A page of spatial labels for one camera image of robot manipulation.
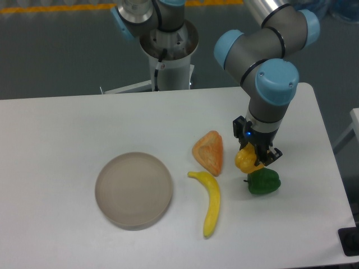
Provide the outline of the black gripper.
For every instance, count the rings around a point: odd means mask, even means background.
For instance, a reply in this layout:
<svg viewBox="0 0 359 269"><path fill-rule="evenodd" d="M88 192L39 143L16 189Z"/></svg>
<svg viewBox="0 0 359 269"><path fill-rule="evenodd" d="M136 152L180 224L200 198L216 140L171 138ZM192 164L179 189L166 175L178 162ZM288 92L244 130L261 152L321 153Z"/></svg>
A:
<svg viewBox="0 0 359 269"><path fill-rule="evenodd" d="M239 116L233 121L233 135L240 143L240 150L245 148L248 143L255 148L255 166L263 164L268 166L282 156L281 150L273 147L273 139L278 129L272 132L260 132L255 129L254 120L246 120Z"/></svg>

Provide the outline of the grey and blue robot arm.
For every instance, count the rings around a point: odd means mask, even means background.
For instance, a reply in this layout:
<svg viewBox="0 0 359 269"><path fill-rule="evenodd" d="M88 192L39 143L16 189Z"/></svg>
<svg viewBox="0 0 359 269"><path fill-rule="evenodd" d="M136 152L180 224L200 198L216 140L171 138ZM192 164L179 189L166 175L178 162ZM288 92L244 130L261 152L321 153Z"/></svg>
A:
<svg viewBox="0 0 359 269"><path fill-rule="evenodd" d="M252 145L255 165L269 165L281 156L273 147L299 74L285 57L316 42L320 22L309 10L287 1L246 1L260 30L246 35L229 30L216 42L214 57L250 98L245 116L233 121L241 147ZM185 19L184 1L119 1L111 13L126 39L139 38L148 56L153 91L190 87L190 59L199 43Z"/></svg>

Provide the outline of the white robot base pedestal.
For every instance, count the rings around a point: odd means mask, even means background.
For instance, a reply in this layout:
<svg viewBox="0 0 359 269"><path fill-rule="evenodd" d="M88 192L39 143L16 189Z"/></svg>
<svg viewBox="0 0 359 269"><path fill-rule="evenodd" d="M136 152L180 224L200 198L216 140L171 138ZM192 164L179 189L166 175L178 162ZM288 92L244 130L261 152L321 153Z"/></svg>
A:
<svg viewBox="0 0 359 269"><path fill-rule="evenodd" d="M188 90L194 65L191 56L199 44L196 27L184 20L182 27L167 33L158 29L140 37L148 57L150 80L103 92L104 94Z"/></svg>

